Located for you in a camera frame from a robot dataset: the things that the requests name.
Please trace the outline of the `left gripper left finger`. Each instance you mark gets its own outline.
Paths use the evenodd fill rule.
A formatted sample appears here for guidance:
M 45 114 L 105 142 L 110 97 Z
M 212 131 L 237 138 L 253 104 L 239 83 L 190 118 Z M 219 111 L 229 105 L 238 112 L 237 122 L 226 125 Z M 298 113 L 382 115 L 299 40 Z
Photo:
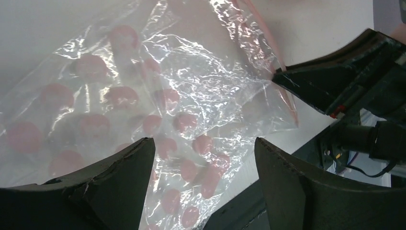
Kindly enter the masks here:
M 0 191 L 3 230 L 136 230 L 155 157 L 152 138 L 44 184 Z

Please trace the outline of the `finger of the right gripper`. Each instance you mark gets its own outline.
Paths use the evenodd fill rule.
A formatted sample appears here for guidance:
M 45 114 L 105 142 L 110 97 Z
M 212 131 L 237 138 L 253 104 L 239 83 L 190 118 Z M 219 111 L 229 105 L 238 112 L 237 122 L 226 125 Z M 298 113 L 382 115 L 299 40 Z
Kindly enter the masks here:
M 333 114 L 342 103 L 340 95 L 355 79 L 342 67 L 299 68 L 274 75 L 272 81 L 324 115 Z

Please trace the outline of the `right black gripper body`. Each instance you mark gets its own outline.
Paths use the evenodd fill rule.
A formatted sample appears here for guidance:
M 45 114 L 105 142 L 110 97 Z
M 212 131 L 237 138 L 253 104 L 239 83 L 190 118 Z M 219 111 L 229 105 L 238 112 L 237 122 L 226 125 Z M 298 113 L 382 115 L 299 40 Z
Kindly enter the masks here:
M 288 67 L 342 67 L 355 79 L 340 95 L 341 106 L 331 115 L 340 118 L 361 109 L 401 127 L 406 125 L 406 46 L 373 29 L 367 29 L 343 48 L 320 58 Z

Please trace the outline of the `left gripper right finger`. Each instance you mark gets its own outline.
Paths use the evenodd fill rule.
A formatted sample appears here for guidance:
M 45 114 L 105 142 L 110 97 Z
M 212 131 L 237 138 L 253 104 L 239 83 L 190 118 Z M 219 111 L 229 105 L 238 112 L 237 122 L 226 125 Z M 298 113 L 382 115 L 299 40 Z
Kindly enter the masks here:
M 255 162 L 273 230 L 403 230 L 406 190 L 317 168 L 263 138 Z

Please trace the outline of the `clear zip top bag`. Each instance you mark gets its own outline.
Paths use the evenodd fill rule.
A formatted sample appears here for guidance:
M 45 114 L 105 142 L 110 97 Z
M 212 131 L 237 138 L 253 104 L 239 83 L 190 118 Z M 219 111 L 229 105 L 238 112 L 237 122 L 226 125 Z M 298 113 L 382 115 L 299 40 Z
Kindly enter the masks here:
M 156 150 L 141 229 L 202 230 L 257 137 L 296 129 L 285 64 L 249 0 L 132 0 L 0 101 L 0 185 L 41 184 L 137 140 Z

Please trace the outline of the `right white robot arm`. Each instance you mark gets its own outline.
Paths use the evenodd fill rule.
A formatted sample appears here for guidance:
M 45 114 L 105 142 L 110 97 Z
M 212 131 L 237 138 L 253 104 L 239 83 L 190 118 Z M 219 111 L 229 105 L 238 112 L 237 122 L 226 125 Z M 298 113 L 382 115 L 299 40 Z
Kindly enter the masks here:
M 279 70 L 272 81 L 335 119 L 295 155 L 322 169 L 351 168 L 350 152 L 406 162 L 406 46 L 373 29 L 329 55 Z

